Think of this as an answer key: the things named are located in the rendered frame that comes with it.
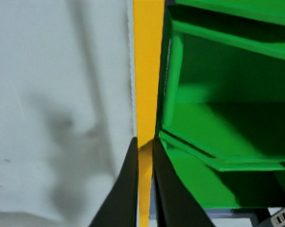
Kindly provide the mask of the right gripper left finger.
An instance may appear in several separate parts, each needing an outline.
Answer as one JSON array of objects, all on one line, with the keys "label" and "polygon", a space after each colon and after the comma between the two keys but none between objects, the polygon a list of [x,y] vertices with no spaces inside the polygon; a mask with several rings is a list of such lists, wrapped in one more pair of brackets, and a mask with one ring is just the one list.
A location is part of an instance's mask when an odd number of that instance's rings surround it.
[{"label": "right gripper left finger", "polygon": [[133,137],[117,180],[88,227],[137,227],[138,186],[138,138]]}]

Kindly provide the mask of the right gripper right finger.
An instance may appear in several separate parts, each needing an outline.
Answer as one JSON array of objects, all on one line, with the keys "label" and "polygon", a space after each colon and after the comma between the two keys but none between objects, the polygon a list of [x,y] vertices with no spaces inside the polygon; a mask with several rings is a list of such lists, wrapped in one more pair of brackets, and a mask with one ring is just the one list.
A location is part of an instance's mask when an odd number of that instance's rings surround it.
[{"label": "right gripper right finger", "polygon": [[157,227],[217,227],[180,180],[159,137],[152,166]]}]

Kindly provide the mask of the yellow bar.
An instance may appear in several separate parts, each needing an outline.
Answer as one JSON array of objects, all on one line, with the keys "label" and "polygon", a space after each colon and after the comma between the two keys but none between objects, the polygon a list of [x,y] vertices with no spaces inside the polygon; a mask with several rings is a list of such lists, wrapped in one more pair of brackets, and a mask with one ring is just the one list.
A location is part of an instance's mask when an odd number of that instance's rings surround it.
[{"label": "yellow bar", "polygon": [[140,227],[148,227],[165,0],[132,0]]}]

